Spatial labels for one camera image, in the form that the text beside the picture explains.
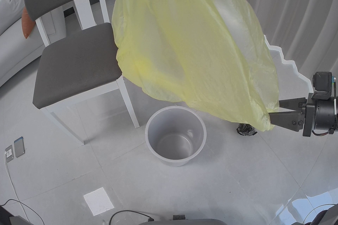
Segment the yellow plastic bag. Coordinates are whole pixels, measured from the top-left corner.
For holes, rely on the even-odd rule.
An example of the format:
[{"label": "yellow plastic bag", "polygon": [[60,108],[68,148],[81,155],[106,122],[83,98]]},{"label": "yellow plastic bag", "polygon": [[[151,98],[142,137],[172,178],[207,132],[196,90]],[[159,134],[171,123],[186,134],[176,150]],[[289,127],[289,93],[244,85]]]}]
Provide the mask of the yellow plastic bag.
[{"label": "yellow plastic bag", "polygon": [[153,98],[271,129],[276,69],[246,0],[116,0],[123,75]]}]

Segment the orange pillow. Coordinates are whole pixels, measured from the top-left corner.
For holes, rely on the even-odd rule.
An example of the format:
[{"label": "orange pillow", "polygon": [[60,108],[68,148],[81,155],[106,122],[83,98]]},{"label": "orange pillow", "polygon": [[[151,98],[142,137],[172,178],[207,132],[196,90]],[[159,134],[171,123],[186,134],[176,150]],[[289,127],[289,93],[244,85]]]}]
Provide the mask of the orange pillow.
[{"label": "orange pillow", "polygon": [[21,26],[25,38],[29,36],[35,26],[35,21],[29,17],[26,7],[24,7],[22,11]]}]

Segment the floor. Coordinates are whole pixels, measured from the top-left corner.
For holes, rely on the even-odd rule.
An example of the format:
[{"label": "floor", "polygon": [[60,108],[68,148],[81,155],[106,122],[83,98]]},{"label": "floor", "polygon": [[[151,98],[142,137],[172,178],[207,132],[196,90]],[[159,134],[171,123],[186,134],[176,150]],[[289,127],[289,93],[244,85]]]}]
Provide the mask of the floor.
[{"label": "floor", "polygon": [[[112,13],[114,0],[107,0]],[[92,6],[97,22],[99,5]],[[79,31],[75,15],[66,18],[67,34]],[[307,86],[290,65],[273,60],[280,99],[307,96]],[[147,213],[155,220],[173,214],[188,219],[215,218],[228,225],[290,225],[303,222],[322,204],[338,203],[336,134],[302,137],[276,126],[243,137],[236,123],[198,112],[207,128],[206,145],[182,167],[162,164],[147,148],[145,124],[158,109],[154,100],[126,80],[141,127],[135,129],[119,91],[78,103],[57,115],[85,140],[77,146],[32,104],[35,60],[0,88],[0,149],[23,136],[26,153],[8,163],[19,199],[46,225],[101,225],[118,210]],[[0,203],[15,198],[0,163]],[[84,195],[103,187],[114,209],[93,216]],[[323,206],[307,217],[312,220]],[[19,203],[5,208],[24,216]],[[25,208],[31,223],[41,220]],[[116,215],[113,224],[146,222],[137,214]]]}]

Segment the gray curtain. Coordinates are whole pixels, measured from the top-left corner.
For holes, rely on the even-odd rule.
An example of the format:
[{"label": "gray curtain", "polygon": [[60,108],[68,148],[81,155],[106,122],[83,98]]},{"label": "gray curtain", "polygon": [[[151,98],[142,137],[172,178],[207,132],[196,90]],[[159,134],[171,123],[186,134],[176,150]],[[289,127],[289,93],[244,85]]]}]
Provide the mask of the gray curtain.
[{"label": "gray curtain", "polygon": [[338,0],[247,0],[270,45],[311,78],[316,71],[338,77]]}]

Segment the black baseboard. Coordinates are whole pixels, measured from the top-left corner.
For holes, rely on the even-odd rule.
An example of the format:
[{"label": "black baseboard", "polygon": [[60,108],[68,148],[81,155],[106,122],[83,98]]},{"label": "black baseboard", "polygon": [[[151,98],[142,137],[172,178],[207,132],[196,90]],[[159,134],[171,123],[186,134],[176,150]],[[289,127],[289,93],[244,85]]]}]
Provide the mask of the black baseboard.
[{"label": "black baseboard", "polygon": [[[89,0],[89,3],[90,3],[91,5],[93,5],[93,4],[98,3],[99,1],[100,1],[100,0]],[[73,13],[75,13],[75,10],[74,10],[73,7],[71,7],[71,8],[68,8],[68,9],[66,9],[66,10],[64,11],[64,16],[67,17],[67,16],[69,16],[69,15],[71,15],[71,14],[73,14]]]}]

